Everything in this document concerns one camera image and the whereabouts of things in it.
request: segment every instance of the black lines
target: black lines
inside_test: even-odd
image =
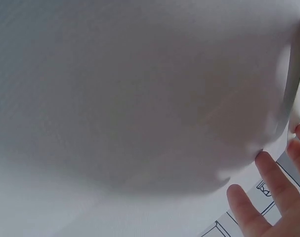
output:
[[[288,173],[280,163],[278,163],[278,162],[276,162],[276,163],[278,164],[279,167],[281,167],[285,171],[286,174],[289,175],[289,177],[291,177],[291,179],[298,185],[298,187],[300,187],[299,183],[290,175],[290,173]]]
[[[228,216],[237,224],[237,225],[239,225],[236,221],[235,221],[235,219],[230,215],[230,213],[229,212],[227,212],[227,214],[228,214]]]

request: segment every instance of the line drawing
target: line drawing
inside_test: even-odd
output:
[[[290,175],[290,173],[288,173],[287,170],[284,169],[284,167],[283,167],[280,163],[278,163],[278,160],[277,160],[276,163],[278,164],[278,166],[279,166],[286,174],[288,174],[289,177],[291,177],[291,179],[298,185],[298,187],[300,187],[299,183],[298,183],[298,182]]]
[[[261,190],[262,193],[264,193],[264,195],[267,197],[272,196],[263,180],[257,185],[257,189]]]
[[[218,234],[217,236],[232,237],[218,221],[215,221],[205,231],[201,237],[214,237],[216,234]]]

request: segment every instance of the white surface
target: white surface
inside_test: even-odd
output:
[[[300,0],[0,0],[0,236],[201,233],[258,180],[299,24]]]

